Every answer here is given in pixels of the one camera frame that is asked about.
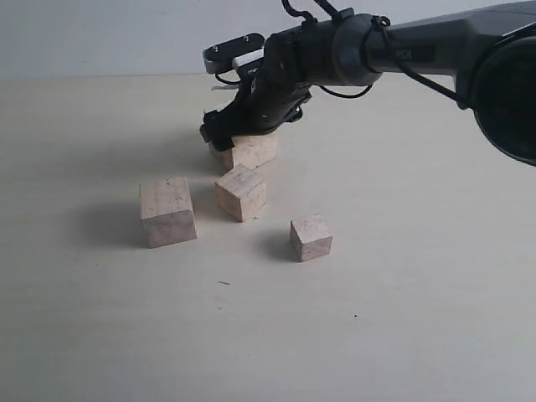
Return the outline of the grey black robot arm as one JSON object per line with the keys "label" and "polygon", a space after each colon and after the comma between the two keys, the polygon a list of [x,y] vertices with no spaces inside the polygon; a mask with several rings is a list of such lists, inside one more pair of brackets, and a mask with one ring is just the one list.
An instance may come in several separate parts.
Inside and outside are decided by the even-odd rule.
{"label": "grey black robot arm", "polygon": [[282,4],[301,23],[269,37],[250,33],[203,52],[206,71],[238,75],[237,94],[204,115],[200,134],[217,151],[236,137],[264,136],[299,120],[316,86],[367,94],[385,73],[402,73],[471,110],[501,153],[535,163],[535,4],[504,3],[411,23],[336,9],[328,20]]}

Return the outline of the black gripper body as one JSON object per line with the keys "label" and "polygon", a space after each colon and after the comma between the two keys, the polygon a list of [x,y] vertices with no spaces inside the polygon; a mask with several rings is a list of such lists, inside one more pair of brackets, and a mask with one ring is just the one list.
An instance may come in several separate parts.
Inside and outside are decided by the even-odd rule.
{"label": "black gripper body", "polygon": [[265,135],[286,122],[310,95],[311,84],[299,65],[298,28],[272,34],[265,42],[262,66],[240,84],[222,112],[232,123],[232,137]]}

